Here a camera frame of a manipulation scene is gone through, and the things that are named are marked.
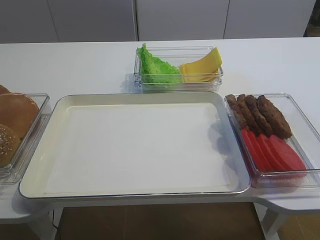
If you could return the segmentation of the white table leg right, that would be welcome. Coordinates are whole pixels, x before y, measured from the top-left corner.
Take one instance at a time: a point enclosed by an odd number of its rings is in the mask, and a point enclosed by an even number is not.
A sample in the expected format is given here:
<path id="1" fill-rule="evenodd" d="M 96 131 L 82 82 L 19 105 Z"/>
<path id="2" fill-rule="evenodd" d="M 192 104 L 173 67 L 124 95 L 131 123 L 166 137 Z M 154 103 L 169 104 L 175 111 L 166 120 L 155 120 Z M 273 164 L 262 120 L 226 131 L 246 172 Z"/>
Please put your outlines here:
<path id="1" fill-rule="evenodd" d="M 270 208 L 262 211 L 260 225 L 266 240 L 279 240 L 278 230 L 286 222 L 288 216 Z"/>

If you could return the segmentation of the yellow cheese slices stack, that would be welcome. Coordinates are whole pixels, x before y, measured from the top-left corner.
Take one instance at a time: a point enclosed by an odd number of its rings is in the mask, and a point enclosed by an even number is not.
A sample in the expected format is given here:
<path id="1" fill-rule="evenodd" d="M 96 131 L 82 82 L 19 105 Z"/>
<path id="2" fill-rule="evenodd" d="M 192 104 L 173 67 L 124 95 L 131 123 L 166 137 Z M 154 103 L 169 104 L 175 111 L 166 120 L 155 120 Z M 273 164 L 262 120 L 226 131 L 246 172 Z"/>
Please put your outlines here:
<path id="1" fill-rule="evenodd" d="M 213 48 L 200 60 L 182 64 L 180 72 L 184 83 L 211 82 L 222 65 L 222 58 L 217 47 Z"/>

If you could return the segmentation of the brown meat patty leftmost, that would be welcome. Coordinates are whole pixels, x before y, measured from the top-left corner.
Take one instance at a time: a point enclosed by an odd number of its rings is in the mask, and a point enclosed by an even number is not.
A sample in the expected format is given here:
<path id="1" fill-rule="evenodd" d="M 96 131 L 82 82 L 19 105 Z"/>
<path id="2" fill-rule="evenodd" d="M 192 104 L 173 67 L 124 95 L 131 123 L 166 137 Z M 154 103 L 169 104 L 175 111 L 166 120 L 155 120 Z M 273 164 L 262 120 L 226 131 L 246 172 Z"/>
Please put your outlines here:
<path id="1" fill-rule="evenodd" d="M 233 94 L 229 94 L 226 96 L 226 101 L 231 108 L 233 115 L 235 119 L 237 120 L 237 123 L 239 124 L 241 129 L 250 130 L 247 116 L 245 115 L 245 111 L 241 108 L 241 106 L 238 104 L 237 99 Z"/>

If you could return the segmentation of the red tomato slice rightmost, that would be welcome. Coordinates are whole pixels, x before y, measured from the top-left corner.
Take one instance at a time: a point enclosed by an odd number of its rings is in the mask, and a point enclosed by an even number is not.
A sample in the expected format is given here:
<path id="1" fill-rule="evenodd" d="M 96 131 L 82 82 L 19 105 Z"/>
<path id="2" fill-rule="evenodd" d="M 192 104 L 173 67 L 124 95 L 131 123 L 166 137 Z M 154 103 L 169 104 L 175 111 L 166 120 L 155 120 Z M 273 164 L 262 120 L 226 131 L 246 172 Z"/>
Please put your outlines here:
<path id="1" fill-rule="evenodd" d="M 267 144 L 275 158 L 271 163 L 277 172 L 306 170 L 302 159 L 283 139 L 272 135 L 268 138 Z"/>

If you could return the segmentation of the brown meat patty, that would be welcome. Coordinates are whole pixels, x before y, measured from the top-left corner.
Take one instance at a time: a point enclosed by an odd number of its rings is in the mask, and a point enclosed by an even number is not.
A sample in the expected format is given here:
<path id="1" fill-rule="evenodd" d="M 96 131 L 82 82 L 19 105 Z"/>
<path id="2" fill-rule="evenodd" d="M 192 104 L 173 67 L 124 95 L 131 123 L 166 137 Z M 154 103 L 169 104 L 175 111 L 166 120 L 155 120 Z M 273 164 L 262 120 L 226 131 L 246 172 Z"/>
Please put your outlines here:
<path id="1" fill-rule="evenodd" d="M 237 99 L 233 94 L 229 94 L 226 96 L 226 101 L 231 108 L 233 115 L 235 119 L 237 120 L 237 123 L 239 124 L 241 129 L 250 130 L 247 116 L 245 115 L 245 111 L 241 108 L 241 106 L 238 104 Z"/>
<path id="2" fill-rule="evenodd" d="M 280 139 L 289 139 L 293 135 L 291 127 L 282 112 L 264 95 L 257 98 L 257 107 L 270 124 L 274 135 Z"/>
<path id="3" fill-rule="evenodd" d="M 245 97 L 245 103 L 263 134 L 270 137 L 273 134 L 273 129 L 266 118 L 260 113 L 258 100 L 253 95 L 247 95 Z"/>
<path id="4" fill-rule="evenodd" d="M 253 117 L 251 111 L 249 110 L 247 104 L 246 104 L 246 95 L 240 94 L 237 97 L 237 103 L 239 105 L 239 108 L 242 112 L 243 117 L 246 120 L 246 124 L 248 128 L 256 135 L 259 136 L 262 133 L 261 128 L 258 126 L 258 124 L 255 121 L 255 118 Z"/>

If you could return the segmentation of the large white serving tray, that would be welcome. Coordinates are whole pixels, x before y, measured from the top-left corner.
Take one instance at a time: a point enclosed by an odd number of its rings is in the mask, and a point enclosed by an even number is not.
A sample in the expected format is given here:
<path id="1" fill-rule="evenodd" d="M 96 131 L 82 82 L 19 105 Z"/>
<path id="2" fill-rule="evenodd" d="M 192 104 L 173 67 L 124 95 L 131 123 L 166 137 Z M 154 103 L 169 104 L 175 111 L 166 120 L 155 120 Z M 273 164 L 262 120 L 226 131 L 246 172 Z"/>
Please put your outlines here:
<path id="1" fill-rule="evenodd" d="M 19 184 L 28 199 L 227 195 L 251 178 L 210 91 L 62 97 Z"/>

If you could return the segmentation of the clear bin patties and tomato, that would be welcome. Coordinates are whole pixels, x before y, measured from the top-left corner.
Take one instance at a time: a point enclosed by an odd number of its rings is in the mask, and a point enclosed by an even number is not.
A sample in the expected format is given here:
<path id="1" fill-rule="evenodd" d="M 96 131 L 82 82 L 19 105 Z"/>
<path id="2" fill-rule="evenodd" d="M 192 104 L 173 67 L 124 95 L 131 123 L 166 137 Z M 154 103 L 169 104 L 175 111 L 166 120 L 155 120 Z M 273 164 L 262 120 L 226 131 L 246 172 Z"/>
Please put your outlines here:
<path id="1" fill-rule="evenodd" d="M 251 154 L 243 139 L 241 128 L 229 107 L 226 96 L 225 107 L 235 130 L 239 145 L 244 153 L 244 159 L 248 165 L 252 186 L 254 188 L 280 188 L 280 187 L 309 187 L 320 186 L 320 135 L 312 126 L 305 114 L 289 94 L 254 94 L 258 99 L 264 95 L 284 115 L 288 122 L 292 136 L 284 140 L 301 158 L 306 170 L 297 171 L 271 171 L 261 172 L 257 169 Z"/>

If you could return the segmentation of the clear bin with buns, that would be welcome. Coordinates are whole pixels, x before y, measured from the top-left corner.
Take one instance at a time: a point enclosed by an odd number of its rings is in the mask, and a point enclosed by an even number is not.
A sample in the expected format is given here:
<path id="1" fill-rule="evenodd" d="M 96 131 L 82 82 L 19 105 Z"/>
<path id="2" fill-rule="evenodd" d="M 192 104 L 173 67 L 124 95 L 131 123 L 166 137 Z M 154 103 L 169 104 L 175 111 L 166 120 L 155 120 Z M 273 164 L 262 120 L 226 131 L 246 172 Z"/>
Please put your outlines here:
<path id="1" fill-rule="evenodd" d="M 0 167 L 1 185 L 13 185 L 22 179 L 52 113 L 47 94 L 25 95 L 37 104 L 39 111 L 24 138 L 20 138 L 20 145 L 11 162 Z"/>

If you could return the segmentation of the sesame top bun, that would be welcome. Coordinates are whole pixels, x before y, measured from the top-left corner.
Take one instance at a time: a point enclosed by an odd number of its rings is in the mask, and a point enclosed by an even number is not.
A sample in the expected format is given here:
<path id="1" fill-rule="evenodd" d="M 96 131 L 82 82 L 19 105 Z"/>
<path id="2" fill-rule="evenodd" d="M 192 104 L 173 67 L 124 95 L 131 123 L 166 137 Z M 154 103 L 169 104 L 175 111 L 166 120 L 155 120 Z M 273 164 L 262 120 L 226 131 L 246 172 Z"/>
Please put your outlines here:
<path id="1" fill-rule="evenodd" d="M 21 144 L 19 135 L 11 128 L 0 125 L 0 166 L 5 167 L 15 155 Z"/>

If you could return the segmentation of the brown meat patty rightmost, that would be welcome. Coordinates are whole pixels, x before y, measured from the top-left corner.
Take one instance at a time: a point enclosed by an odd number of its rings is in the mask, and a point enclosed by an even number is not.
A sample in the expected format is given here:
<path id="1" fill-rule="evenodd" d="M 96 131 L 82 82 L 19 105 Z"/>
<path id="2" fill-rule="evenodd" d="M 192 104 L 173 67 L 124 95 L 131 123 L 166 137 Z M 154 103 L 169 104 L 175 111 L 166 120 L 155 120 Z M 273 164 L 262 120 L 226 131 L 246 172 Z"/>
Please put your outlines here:
<path id="1" fill-rule="evenodd" d="M 270 124 L 274 135 L 280 139 L 289 139 L 293 135 L 291 127 L 282 112 L 264 95 L 257 98 L 257 107 Z"/>

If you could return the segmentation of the red tomato slice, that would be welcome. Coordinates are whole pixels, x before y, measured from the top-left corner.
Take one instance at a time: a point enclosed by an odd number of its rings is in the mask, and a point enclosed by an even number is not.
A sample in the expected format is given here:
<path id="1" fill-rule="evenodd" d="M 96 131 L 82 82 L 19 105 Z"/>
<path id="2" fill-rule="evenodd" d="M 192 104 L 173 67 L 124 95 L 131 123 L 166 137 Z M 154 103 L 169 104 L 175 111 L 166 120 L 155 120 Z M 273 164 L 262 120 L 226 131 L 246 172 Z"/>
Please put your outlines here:
<path id="1" fill-rule="evenodd" d="M 281 165 L 279 160 L 273 155 L 271 148 L 267 143 L 268 138 L 261 133 L 256 139 L 263 155 L 268 161 L 268 164 L 272 167 L 272 171 L 283 172 L 285 168 Z"/>
<path id="2" fill-rule="evenodd" d="M 268 138 L 267 144 L 275 158 L 271 163 L 277 172 L 306 170 L 302 159 L 283 139 L 272 135 Z"/>
<path id="3" fill-rule="evenodd" d="M 256 155 L 256 152 L 255 152 L 255 150 L 253 148 L 253 145 L 252 145 L 252 143 L 250 141 L 249 134 L 248 134 L 249 131 L 250 130 L 242 129 L 241 130 L 241 134 L 242 134 L 243 140 L 244 140 L 244 142 L 246 144 L 246 147 L 247 147 L 247 149 L 248 149 L 248 151 L 249 151 L 249 153 L 251 155 L 251 158 L 254 161 L 253 157 L 256 157 L 257 155 Z"/>
<path id="4" fill-rule="evenodd" d="M 272 172 L 273 168 L 270 165 L 266 156 L 264 155 L 260 145 L 258 144 L 258 141 L 256 139 L 256 135 L 253 132 L 249 131 L 248 136 L 249 136 L 251 144 L 256 152 L 256 157 L 253 157 L 254 162 L 256 164 L 256 167 L 258 168 L 258 170 L 260 172 L 265 172 L 265 173 Z"/>

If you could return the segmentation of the plain brown bun bottom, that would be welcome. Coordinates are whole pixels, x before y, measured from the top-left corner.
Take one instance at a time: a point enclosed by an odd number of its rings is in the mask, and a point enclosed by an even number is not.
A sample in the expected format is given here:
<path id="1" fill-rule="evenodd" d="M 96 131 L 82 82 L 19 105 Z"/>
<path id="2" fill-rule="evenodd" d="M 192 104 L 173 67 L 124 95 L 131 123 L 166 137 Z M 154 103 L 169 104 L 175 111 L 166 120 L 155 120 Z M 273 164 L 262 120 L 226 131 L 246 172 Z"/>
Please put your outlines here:
<path id="1" fill-rule="evenodd" d="M 0 95 L 0 123 L 24 138 L 39 112 L 38 105 L 22 93 Z"/>

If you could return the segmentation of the clear bin lettuce and cheese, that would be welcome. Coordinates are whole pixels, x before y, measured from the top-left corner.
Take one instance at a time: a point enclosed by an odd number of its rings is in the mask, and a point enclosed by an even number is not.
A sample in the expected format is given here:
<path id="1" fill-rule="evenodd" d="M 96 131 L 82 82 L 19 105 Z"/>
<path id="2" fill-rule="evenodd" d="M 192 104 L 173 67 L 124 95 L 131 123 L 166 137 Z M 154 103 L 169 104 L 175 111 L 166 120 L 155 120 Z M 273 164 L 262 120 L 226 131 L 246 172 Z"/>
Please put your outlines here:
<path id="1" fill-rule="evenodd" d="M 177 67 L 180 71 L 180 66 L 186 63 L 192 63 L 202 59 L 212 49 L 213 46 L 196 46 L 196 47 L 147 47 L 147 49 L 161 60 Z M 222 77 L 224 75 L 222 65 L 212 79 L 208 82 L 181 82 L 174 84 L 147 84 L 142 83 L 140 75 L 140 63 L 137 55 L 135 54 L 134 65 L 134 84 L 136 88 L 140 89 L 143 93 L 160 93 L 160 92 L 184 92 L 184 91 L 211 91 L 216 92 L 222 84 Z"/>

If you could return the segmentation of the red tomato slice leftmost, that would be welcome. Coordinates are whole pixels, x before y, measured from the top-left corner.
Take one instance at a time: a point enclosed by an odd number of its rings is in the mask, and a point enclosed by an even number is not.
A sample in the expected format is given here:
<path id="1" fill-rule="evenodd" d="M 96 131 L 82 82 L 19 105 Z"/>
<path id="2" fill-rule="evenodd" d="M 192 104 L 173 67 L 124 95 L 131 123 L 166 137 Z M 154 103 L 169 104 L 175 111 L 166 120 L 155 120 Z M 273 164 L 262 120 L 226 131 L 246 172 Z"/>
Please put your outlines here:
<path id="1" fill-rule="evenodd" d="M 246 147 L 247 147 L 247 149 L 248 149 L 248 151 L 249 151 L 249 153 L 251 155 L 251 158 L 254 161 L 253 157 L 256 157 L 257 155 L 256 155 L 256 152 L 255 152 L 255 150 L 253 148 L 253 145 L 252 145 L 252 143 L 250 141 L 249 134 L 248 134 L 249 131 L 250 130 L 242 129 L 241 130 L 241 134 L 242 134 L 243 140 L 244 140 L 244 142 L 246 144 Z"/>

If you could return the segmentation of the rear brown bun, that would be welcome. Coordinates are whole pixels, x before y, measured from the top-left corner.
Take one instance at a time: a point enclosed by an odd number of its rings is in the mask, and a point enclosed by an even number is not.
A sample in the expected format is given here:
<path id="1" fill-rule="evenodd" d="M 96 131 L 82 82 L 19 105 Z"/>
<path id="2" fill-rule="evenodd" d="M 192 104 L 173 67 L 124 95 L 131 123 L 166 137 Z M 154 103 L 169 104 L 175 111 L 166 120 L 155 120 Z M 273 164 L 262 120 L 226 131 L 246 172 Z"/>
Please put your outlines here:
<path id="1" fill-rule="evenodd" d="M 3 85 L 0 85 L 0 95 L 10 94 L 10 93 L 11 92 L 6 87 L 4 87 Z"/>

